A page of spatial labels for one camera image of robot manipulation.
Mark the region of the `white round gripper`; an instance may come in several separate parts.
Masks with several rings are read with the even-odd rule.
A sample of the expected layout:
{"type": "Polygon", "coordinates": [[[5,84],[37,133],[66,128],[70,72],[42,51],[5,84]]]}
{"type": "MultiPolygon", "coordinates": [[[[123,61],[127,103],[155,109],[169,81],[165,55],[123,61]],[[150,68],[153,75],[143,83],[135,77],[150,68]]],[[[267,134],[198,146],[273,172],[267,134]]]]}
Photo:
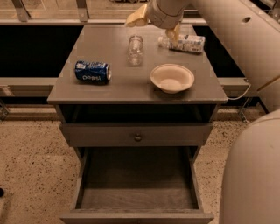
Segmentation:
{"type": "Polygon", "coordinates": [[[179,43],[180,20],[184,9],[192,0],[150,0],[131,13],[125,22],[127,27],[146,26],[148,19],[160,29],[167,29],[165,35],[174,46],[179,43]]]}

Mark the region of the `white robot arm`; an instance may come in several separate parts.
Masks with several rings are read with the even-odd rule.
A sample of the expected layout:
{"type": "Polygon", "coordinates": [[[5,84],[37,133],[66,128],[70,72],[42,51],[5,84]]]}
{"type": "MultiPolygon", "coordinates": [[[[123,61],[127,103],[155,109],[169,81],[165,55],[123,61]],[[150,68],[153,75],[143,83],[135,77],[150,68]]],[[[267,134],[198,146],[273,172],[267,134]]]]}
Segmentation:
{"type": "Polygon", "coordinates": [[[150,0],[128,26],[152,23],[174,37],[193,5],[248,79],[269,113],[252,122],[229,150],[219,224],[280,224],[280,31],[250,0],[150,0]]]}

